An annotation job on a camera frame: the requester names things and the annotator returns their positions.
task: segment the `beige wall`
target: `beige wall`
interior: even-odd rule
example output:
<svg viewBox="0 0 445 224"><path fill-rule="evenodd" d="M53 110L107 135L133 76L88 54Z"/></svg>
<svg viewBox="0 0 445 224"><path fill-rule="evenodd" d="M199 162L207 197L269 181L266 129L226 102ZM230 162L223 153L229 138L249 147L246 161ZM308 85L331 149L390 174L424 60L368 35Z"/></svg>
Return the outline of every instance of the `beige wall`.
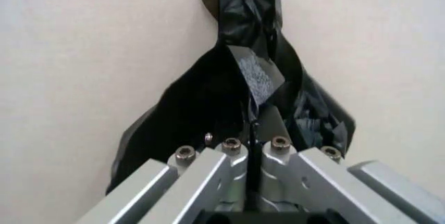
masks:
<svg viewBox="0 0 445 224"><path fill-rule="evenodd" d="M445 0L282 0L284 33L380 159L445 197ZM200 0L0 0L0 219L70 223L123 130L210 49Z"/></svg>

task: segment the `bolt head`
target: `bolt head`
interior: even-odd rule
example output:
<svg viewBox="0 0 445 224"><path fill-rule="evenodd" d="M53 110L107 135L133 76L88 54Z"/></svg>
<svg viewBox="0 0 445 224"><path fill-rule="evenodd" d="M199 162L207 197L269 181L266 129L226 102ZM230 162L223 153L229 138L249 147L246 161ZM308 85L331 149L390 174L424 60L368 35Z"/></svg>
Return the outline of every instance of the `bolt head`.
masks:
<svg viewBox="0 0 445 224"><path fill-rule="evenodd" d="M278 152L288 152L290 148L290 141L289 139L282 137L282 136L276 136L272 138L272 149Z"/></svg>
<svg viewBox="0 0 445 224"><path fill-rule="evenodd" d="M192 146L181 146L175 152L176 162L180 165L189 165L196 158L195 149Z"/></svg>
<svg viewBox="0 0 445 224"><path fill-rule="evenodd" d="M331 158L335 162L339 162L341 159L341 152L338 151L338 149L331 147L331 146L323 146L320 149L325 155L327 155L329 158Z"/></svg>
<svg viewBox="0 0 445 224"><path fill-rule="evenodd" d="M227 138L221 146L222 151L227 155L238 155L241 151L241 141L237 138Z"/></svg>

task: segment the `trash bag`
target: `trash bag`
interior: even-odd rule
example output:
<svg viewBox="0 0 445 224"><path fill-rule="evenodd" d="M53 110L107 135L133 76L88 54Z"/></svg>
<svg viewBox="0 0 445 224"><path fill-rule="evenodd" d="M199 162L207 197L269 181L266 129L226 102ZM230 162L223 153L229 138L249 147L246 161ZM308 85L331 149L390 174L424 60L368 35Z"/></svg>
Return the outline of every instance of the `trash bag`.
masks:
<svg viewBox="0 0 445 224"><path fill-rule="evenodd" d="M211 147L236 137L250 151L261 148L258 119L267 106L278 109L298 151L348 150L354 120L307 74L282 35L281 1L202 1L218 20L218 40L123 133L107 193L150 158L166 163L182 145L202 150L207 133Z"/></svg>

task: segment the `silver metal part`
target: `silver metal part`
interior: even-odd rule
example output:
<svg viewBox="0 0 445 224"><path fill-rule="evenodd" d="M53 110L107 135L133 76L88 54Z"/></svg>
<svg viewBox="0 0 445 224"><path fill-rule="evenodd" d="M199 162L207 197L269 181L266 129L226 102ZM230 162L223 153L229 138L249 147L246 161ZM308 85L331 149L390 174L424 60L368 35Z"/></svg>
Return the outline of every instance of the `silver metal part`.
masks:
<svg viewBox="0 0 445 224"><path fill-rule="evenodd" d="M336 163L340 163L341 153L338 151L338 149L331 146L323 146L320 150L331 158L331 160L335 161Z"/></svg>
<svg viewBox="0 0 445 224"><path fill-rule="evenodd" d="M277 170L286 169L289 159L296 154L293 146L289 146L287 152L282 152L272 147L272 142L264 144L262 149L261 161L261 181L259 186L259 193L264 199L274 202L275 204L289 204L293 206L295 199L289 197L289 188L287 188L282 181L277 178Z"/></svg>
<svg viewBox="0 0 445 224"><path fill-rule="evenodd" d="M136 223L177 179L175 168L148 160L77 224Z"/></svg>
<svg viewBox="0 0 445 224"><path fill-rule="evenodd" d="M213 140L213 135L212 133L207 133L204 136L204 143L206 146L210 146L212 144L212 140Z"/></svg>
<svg viewBox="0 0 445 224"><path fill-rule="evenodd" d="M292 155L276 176L309 211L333 209L349 223L415 223L317 148Z"/></svg>
<svg viewBox="0 0 445 224"><path fill-rule="evenodd" d="M181 146L168 158L167 164L177 168L181 176L198 156L199 152L192 146Z"/></svg>
<svg viewBox="0 0 445 224"><path fill-rule="evenodd" d="M445 203L378 161L348 169L359 180L419 223L445 223Z"/></svg>
<svg viewBox="0 0 445 224"><path fill-rule="evenodd" d="M222 143L222 151L227 155L238 155L241 151L241 142L236 138L227 138Z"/></svg>
<svg viewBox="0 0 445 224"><path fill-rule="evenodd" d="M139 223L192 223L214 210L230 184L230 159L206 148Z"/></svg>
<svg viewBox="0 0 445 224"><path fill-rule="evenodd" d="M215 209L216 211L242 211L244 209L249 151L238 139L235 140L235 145L239 144L239 150L237 152L225 148L225 143L220 143L215 148L215 150L224 152L229 156L231 166L230 177L232 179L230 186L227 188L227 193L221 199L221 204Z"/></svg>

